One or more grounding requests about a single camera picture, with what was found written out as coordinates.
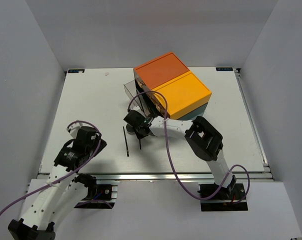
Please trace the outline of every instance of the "white tabletop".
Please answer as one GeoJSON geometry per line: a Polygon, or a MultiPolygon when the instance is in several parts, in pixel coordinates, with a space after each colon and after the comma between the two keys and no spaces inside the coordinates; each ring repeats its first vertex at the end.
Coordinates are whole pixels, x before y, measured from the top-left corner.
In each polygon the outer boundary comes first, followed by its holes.
{"type": "MultiPolygon", "coordinates": [[[[204,117],[222,134],[223,151],[229,167],[241,164],[250,172],[262,172],[263,161],[233,71],[215,67],[190,67],[212,91],[204,117]]],[[[129,98],[124,84],[134,80],[132,68],[85,69],[68,73],[40,173],[49,173],[63,144],[71,136],[67,125],[84,120],[96,125],[107,142],[106,148],[81,171],[84,173],[171,173],[164,137],[142,139],[142,150],[134,135],[127,134],[127,157],[123,118],[129,98]]],[[[186,141],[171,138],[170,153],[180,173],[210,172],[208,165],[193,153],[186,141]]]]}

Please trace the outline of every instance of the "yellow lid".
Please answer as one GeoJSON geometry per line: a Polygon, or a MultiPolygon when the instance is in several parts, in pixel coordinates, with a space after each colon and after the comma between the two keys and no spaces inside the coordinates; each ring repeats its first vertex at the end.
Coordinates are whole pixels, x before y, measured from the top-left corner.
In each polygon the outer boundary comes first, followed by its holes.
{"type": "MultiPolygon", "coordinates": [[[[168,113],[171,119],[179,119],[193,110],[206,104],[212,92],[198,79],[193,72],[188,71],[160,86],[152,89],[163,94],[168,103],[168,113]]],[[[161,96],[154,97],[165,108],[161,96]]]]}

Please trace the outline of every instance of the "white wall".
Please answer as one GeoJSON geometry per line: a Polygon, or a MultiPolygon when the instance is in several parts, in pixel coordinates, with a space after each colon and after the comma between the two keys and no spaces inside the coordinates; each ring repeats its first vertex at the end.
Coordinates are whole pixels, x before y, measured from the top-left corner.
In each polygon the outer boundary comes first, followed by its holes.
{"type": "MultiPolygon", "coordinates": [[[[37,174],[64,73],[24,0],[0,0],[0,210],[37,174]]],[[[0,218],[0,240],[21,203],[0,218]]]]}
{"type": "Polygon", "coordinates": [[[302,0],[279,0],[242,68],[274,177],[302,232],[302,0]]]}
{"type": "Polygon", "coordinates": [[[175,52],[242,67],[277,0],[26,0],[64,70],[135,67],[175,52]]]}

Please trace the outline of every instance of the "box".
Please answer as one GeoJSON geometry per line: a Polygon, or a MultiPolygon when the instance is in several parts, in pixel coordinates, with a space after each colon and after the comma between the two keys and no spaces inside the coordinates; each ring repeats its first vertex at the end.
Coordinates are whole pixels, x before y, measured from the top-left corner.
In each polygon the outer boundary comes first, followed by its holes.
{"type": "Polygon", "coordinates": [[[133,69],[134,78],[144,91],[154,88],[188,72],[186,65],[168,52],[133,69]]]}
{"type": "MultiPolygon", "coordinates": [[[[168,117],[180,119],[209,102],[212,92],[188,71],[152,89],[164,95],[168,103],[168,117]]],[[[164,114],[165,102],[158,94],[148,94],[158,110],[164,114]]]]}

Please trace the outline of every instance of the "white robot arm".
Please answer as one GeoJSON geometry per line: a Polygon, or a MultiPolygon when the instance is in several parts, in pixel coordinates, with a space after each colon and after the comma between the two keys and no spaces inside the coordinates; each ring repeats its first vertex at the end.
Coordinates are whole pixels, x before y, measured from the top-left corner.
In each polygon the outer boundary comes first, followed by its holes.
{"type": "Polygon", "coordinates": [[[92,199],[97,194],[95,177],[83,173],[77,175],[76,172],[66,176],[89,157],[101,152],[107,143],[93,127],[76,123],[68,131],[74,138],[64,144],[54,160],[54,166],[46,180],[46,184],[51,186],[40,191],[21,219],[12,220],[8,226],[15,240],[54,240],[55,231],[77,203],[85,198],[92,199]]]}
{"type": "MultiPolygon", "coordinates": [[[[145,117],[141,113],[130,110],[124,121],[132,128],[140,140],[146,136],[164,136],[164,118],[161,116],[145,117]]],[[[185,140],[189,143],[195,155],[204,160],[218,186],[222,183],[229,167],[223,154],[222,135],[204,118],[198,116],[195,120],[166,120],[168,137],[185,140]]],[[[230,193],[236,184],[236,177],[230,172],[221,190],[230,193]]]]}

